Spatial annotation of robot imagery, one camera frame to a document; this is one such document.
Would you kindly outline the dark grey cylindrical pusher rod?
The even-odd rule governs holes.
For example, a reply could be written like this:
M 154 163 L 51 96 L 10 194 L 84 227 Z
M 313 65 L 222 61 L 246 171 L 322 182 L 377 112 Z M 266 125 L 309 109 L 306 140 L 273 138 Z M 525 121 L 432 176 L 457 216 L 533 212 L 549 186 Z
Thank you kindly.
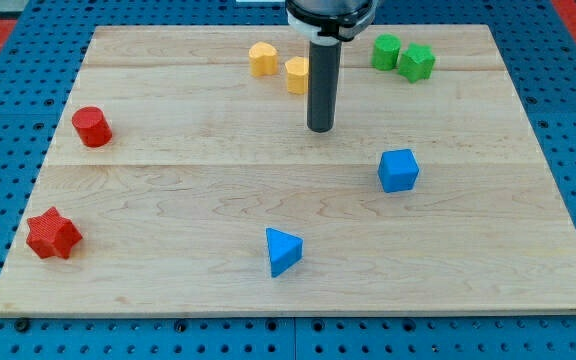
M 334 126 L 341 43 L 309 45 L 307 127 L 317 133 Z

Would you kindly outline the black white robot end flange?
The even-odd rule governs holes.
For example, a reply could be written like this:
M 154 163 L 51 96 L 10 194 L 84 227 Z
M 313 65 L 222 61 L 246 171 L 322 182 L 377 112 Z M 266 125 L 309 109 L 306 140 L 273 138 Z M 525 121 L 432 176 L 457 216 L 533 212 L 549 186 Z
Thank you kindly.
M 379 0 L 286 0 L 289 25 L 311 42 L 350 42 L 369 27 Z

